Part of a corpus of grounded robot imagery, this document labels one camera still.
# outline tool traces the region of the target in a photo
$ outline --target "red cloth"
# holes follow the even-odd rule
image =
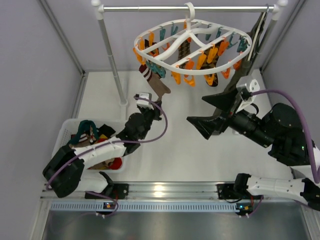
[[[122,159],[120,157],[116,157],[111,166],[109,166],[112,170],[117,170],[122,166]]]

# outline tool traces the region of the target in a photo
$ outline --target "hanger hook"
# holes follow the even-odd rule
[[[184,5],[186,5],[188,8],[189,8],[189,18],[188,16],[186,15],[185,18],[187,21],[193,21],[195,19],[195,15],[196,15],[196,10],[195,10],[195,7],[194,5],[191,3],[191,2],[187,2],[185,3]]]

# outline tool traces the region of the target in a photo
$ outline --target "metal rod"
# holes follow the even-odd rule
[[[59,38],[62,42],[62,45],[64,46],[66,52],[71,57],[71,60],[73,61],[75,67],[78,69],[80,74],[83,75],[85,73],[85,71],[82,68],[82,66],[81,66],[81,64],[75,54],[75,51],[71,47],[70,42],[68,41],[64,31],[62,30],[61,26],[59,25],[58,20],[56,19],[56,16],[52,12],[49,4],[47,3],[46,0],[37,0],[37,1],[38,1],[39,5],[41,6],[41,8],[43,9],[44,13],[47,15],[51,25],[53,26],[55,32],[59,36]]]
[[[267,27],[264,35],[263,35],[263,38],[261,40],[260,46],[258,48],[258,51],[256,52],[256,54],[255,54],[255,56],[253,58],[253,61],[252,61],[252,64],[251,64],[251,67],[250,67],[248,75],[251,75],[252,72],[254,71],[255,66],[256,66],[257,62],[260,60],[261,54],[264,51],[264,48],[265,48],[265,46],[266,46],[266,44],[268,42],[268,39],[270,38],[270,35],[271,35],[272,31],[274,30],[275,25],[276,25],[277,22],[278,22],[277,20],[271,19],[271,21],[270,21],[270,23],[269,23],[269,25],[268,25],[268,27]]]
[[[81,107],[82,98],[84,96],[85,89],[86,89],[87,80],[88,80],[87,74],[82,76],[82,78],[80,80],[78,92],[77,92],[77,94],[75,96],[74,104],[73,104],[73,107],[72,107],[72,112],[71,112],[71,118],[72,119],[78,118],[80,107]]]
[[[274,6],[195,6],[197,12],[272,13]],[[104,12],[186,12],[187,6],[103,6]]]
[[[290,17],[288,18],[288,20],[284,24],[283,28],[281,29],[280,34],[279,34],[277,40],[275,41],[275,43],[273,45],[273,48],[268,53],[268,56],[266,57],[263,65],[261,67],[261,72],[262,73],[266,70],[266,68],[267,68],[268,64],[270,63],[270,60],[272,59],[274,53],[279,49],[282,40],[284,39],[284,37],[287,34],[288,30],[290,29],[290,27],[292,26],[293,22],[295,21],[298,13],[304,7],[306,2],[307,2],[307,0],[300,0],[300,1],[298,1],[296,3],[295,7],[293,8],[292,12],[290,13]]]
[[[119,96],[120,96],[120,104],[121,105],[126,105],[128,102],[127,102],[127,100],[125,98],[124,91],[123,91],[123,89],[121,87],[120,78],[119,78],[119,74],[118,74],[115,58],[114,58],[114,55],[112,53],[112,49],[111,49],[111,45],[110,45],[110,41],[109,41],[109,37],[108,37],[106,25],[105,25],[105,21],[103,19],[101,19],[101,20],[98,20],[98,22],[99,22],[99,27],[100,27],[100,30],[101,30],[102,38],[103,38],[103,41],[104,41],[104,46],[105,46],[105,49],[106,49],[106,52],[108,54],[108,58],[109,58],[109,61],[110,61],[110,66],[111,66],[111,69],[112,69],[115,85],[116,85],[116,88],[117,88]]]

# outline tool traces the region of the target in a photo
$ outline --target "white floor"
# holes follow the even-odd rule
[[[119,73],[128,82],[127,117],[138,112],[133,96],[138,92],[151,92],[148,83],[138,71]],[[253,76],[264,84],[260,72]],[[219,86],[207,86],[203,76],[196,79],[196,87],[182,82],[177,85],[170,74],[163,82],[171,89],[162,99],[162,108],[168,116],[168,130],[158,141],[143,144],[132,153],[121,173],[110,174],[114,181],[143,182],[217,182],[234,181],[238,173],[248,173],[269,178],[292,178],[290,169],[268,155],[265,149],[231,129],[220,136],[205,140],[186,120],[188,116],[210,116],[215,108],[201,100],[202,96],[223,91],[228,79],[219,78]],[[255,103],[260,108],[259,117],[270,109],[266,95]],[[119,120],[123,117],[119,96],[112,72],[90,72],[84,92],[79,118]],[[157,137],[165,121],[154,122],[147,139]]]

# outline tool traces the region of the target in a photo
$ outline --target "hanging rod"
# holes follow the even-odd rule
[[[274,5],[270,6],[195,6],[197,12],[249,12],[272,13]],[[186,12],[187,6],[103,6],[104,12]]]

